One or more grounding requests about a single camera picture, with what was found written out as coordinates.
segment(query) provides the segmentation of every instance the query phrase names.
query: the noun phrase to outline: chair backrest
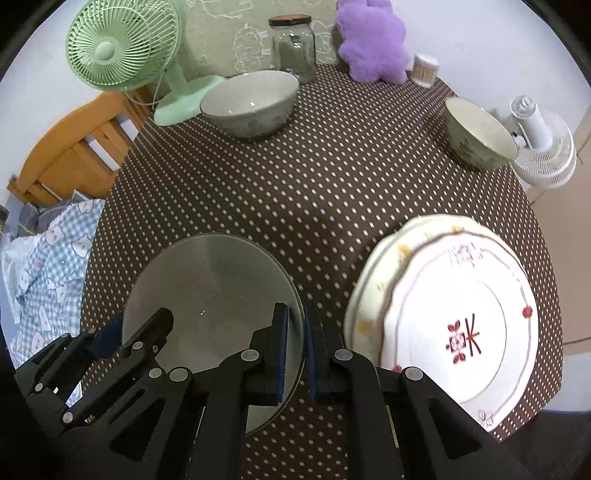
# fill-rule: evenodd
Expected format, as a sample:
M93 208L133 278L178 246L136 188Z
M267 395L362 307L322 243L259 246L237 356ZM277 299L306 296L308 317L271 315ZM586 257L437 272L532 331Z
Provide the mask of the chair backrest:
M149 95L143 90L133 92L132 97L146 102ZM53 205L70 198L74 190L106 198L117 171L100 159L85 138L93 137L122 165L131 140L115 118L125 115L139 130L149 113L147 107L131 102L123 93L101 93L60 120L39 140L8 190L19 200L36 205Z

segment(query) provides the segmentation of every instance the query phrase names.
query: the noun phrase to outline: polka dot tablecloth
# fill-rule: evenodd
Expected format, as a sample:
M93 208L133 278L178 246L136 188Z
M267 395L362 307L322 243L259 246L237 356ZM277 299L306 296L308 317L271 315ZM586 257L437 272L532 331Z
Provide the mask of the polka dot tablecloth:
M303 300L341 326L349 295L378 241L417 215L467 215L521 259L537 300L534 372L504 439L558 391L560 308L550 257L509 167L458 166L444 131L440 80L431 89L353 82L335 66L302 86L291 122L271 138L235 140L199 117L139 133L106 202L90 256L82 328L123 311L135 280L164 248L197 233L247 237L272 253ZM112 361L95 364L84 386ZM310 405L304 381L281 415L247 437L242 476L347 478L345 422L337 407Z

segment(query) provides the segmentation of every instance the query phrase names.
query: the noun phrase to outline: fan stand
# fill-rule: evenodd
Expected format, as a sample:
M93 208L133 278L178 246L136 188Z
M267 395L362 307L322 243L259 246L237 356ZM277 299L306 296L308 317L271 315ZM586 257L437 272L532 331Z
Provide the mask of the fan stand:
M179 124L201 113L201 100L205 94L226 79L208 75L188 82L176 60L168 66L164 77L171 92L156 106L154 123L161 127Z

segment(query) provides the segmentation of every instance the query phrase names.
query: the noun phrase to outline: fan base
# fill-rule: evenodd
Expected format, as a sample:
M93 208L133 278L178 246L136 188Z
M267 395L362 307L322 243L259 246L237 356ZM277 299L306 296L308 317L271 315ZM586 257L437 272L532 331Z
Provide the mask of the fan base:
M218 75L208 75L187 82L183 93L170 92L157 105L154 123L161 127L189 120L201 113L201 100L205 94L226 79Z

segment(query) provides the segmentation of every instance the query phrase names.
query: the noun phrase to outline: white wall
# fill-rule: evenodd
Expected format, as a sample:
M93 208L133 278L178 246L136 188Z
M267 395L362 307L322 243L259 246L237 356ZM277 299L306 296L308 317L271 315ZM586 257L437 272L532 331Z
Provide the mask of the white wall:
M100 92L81 82L66 62L66 34L86 0L66 0L27 41L0 82L0 203L41 137Z
M509 114L527 93L575 130L591 89L560 40L521 0L392 0L406 22L407 48L441 62L460 96ZM98 95L69 70L64 43L85 0L66 2L33 34L0 82L0 203L4 185L62 117Z
M521 0L392 0L407 26L409 53L438 58L440 77L459 96L498 116L530 95L574 130L591 88L552 29Z

